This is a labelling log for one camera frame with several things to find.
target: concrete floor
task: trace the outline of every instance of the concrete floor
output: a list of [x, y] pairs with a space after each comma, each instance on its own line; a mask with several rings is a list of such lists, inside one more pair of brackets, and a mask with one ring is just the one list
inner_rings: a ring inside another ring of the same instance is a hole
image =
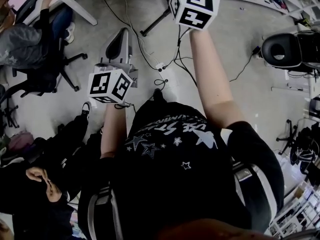
[[[94, 65], [99, 62], [99, 50], [107, 38], [124, 27], [103, 0], [77, 0], [97, 20], [98, 25], [92, 26], [75, 13], [75, 41], [66, 47], [66, 55], [72, 57], [78, 53], [87, 53], [88, 59], [79, 59], [66, 68], [70, 78], [81, 90], [74, 92], [64, 79], [58, 86], [58, 92], [46, 93], [42, 97], [27, 95], [20, 98], [22, 92], [14, 95], [13, 100], [19, 105], [17, 120], [20, 130], [31, 132], [34, 137], [49, 138], [55, 134], [59, 124], [67, 124], [81, 112], [82, 104], [88, 100], [88, 76]], [[125, 1], [107, 0], [114, 12], [124, 21]], [[167, 8], [165, 0], [127, 0], [128, 14], [133, 27], [140, 31], [159, 17]], [[228, 78], [237, 76], [247, 63], [253, 48], [262, 43], [262, 35], [293, 25], [291, 17], [279, 18], [281, 14], [259, 5], [237, 1], [221, 0], [218, 16], [209, 27], [214, 44], [221, 57]], [[173, 58], [178, 38], [178, 26], [172, 16], [166, 17], [149, 35], [143, 38], [148, 53], [152, 53], [159, 62], [167, 64]], [[154, 80], [159, 79], [159, 73], [148, 67], [138, 49], [137, 39], [133, 36], [133, 58], [131, 62], [139, 69], [139, 87], [132, 88], [126, 101], [135, 104], [138, 109], [153, 93]], [[182, 57], [192, 56], [189, 38], [181, 43]], [[150, 58], [149, 62], [157, 63]], [[191, 59], [184, 59], [184, 64], [194, 74]], [[171, 64], [177, 86], [163, 90], [165, 98], [190, 105], [203, 112], [197, 88], [190, 76], [181, 68]], [[10, 86], [20, 83], [26, 76], [18, 73], [12, 78], [7, 72]], [[231, 85], [235, 100], [243, 110], [246, 119], [257, 130], [259, 135], [272, 149], [279, 149], [282, 143], [275, 141], [283, 133], [286, 120], [296, 122], [303, 116], [305, 99], [291, 94], [271, 92], [275, 81], [285, 81], [284, 72], [280, 69], [265, 67], [263, 60], [252, 59], [241, 76]], [[103, 124], [104, 106], [101, 104], [90, 115], [87, 136], [98, 130]], [[130, 128], [134, 111], [126, 109], [127, 125]]]

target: chair base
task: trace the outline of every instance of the chair base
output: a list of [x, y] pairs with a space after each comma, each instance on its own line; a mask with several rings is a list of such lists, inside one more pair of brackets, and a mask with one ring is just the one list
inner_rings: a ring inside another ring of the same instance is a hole
[[289, 124], [289, 136], [287, 138], [276, 138], [275, 139], [277, 142], [287, 142], [284, 149], [278, 153], [279, 155], [282, 155], [283, 153], [286, 152], [286, 150], [288, 148], [291, 148], [293, 146], [293, 144], [295, 143], [295, 136], [296, 136], [297, 130], [298, 130], [297, 125], [292, 126], [291, 120], [288, 119], [286, 121], [286, 123]]

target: black chair backrest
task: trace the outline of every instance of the black chair backrest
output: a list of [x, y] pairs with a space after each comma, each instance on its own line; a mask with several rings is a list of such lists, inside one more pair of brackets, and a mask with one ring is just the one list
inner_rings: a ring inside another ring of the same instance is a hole
[[298, 39], [290, 33], [268, 37], [262, 44], [261, 54], [267, 63], [277, 68], [293, 68], [302, 63]]

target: person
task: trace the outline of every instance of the person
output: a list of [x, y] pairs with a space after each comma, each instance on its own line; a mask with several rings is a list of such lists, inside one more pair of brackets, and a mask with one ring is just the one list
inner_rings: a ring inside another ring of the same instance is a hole
[[90, 110], [86, 102], [81, 115], [48, 139], [34, 162], [0, 168], [0, 212], [12, 215], [14, 239], [72, 239], [74, 209], [68, 202], [80, 192], [87, 166], [100, 157], [100, 133], [81, 146]]
[[51, 49], [59, 38], [68, 43], [74, 40], [72, 9], [63, 8], [50, 24], [51, 1], [43, 0], [40, 19], [34, 26], [14, 24], [15, 14], [8, 3], [0, 9], [0, 65], [18, 70], [40, 69], [50, 58]]
[[[97, 239], [268, 238], [251, 231], [252, 215], [236, 193], [232, 158], [260, 168], [277, 211], [284, 203], [281, 167], [234, 101], [210, 33], [192, 30], [190, 43], [205, 116], [167, 102], [157, 89], [137, 111], [127, 138], [125, 110], [106, 106], [101, 159], [79, 201], [79, 225], [88, 239], [93, 232]], [[222, 132], [229, 133], [226, 142]], [[99, 199], [92, 221], [92, 198], [106, 191], [112, 208], [102, 215]], [[270, 218], [268, 209], [256, 209]]]
[[14, 234], [2, 219], [0, 219], [0, 240], [14, 240]]

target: white cable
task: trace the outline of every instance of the white cable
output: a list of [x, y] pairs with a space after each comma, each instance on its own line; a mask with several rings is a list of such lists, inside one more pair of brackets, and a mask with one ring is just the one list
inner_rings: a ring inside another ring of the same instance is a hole
[[124, 1], [125, 1], [125, 14], [126, 14], [126, 17], [128, 18], [129, 25], [130, 25], [130, 27], [131, 27], [131, 29], [132, 29], [132, 32], [133, 32], [133, 33], [136, 35], [136, 37], [138, 38], [138, 42], [139, 42], [139, 40], [142, 41], [142, 48], [143, 48], [144, 53], [147, 54], [147, 55], [149, 55], [151, 58], [153, 58], [153, 59], [155, 60], [155, 62], [156, 62], [157, 64], [159, 64], [159, 61], [158, 61], [155, 57], [153, 57], [151, 54], [147, 53], [146, 48], [145, 48], [145, 42], [144, 42], [144, 40], [143, 40], [140, 36], [138, 36], [138, 34], [134, 31], [134, 28], [132, 27], [132, 23], [131, 23], [131, 20], [130, 20], [130, 18], [129, 18], [129, 15], [128, 15], [128, 3], [127, 3], [127, 0], [124, 0]]

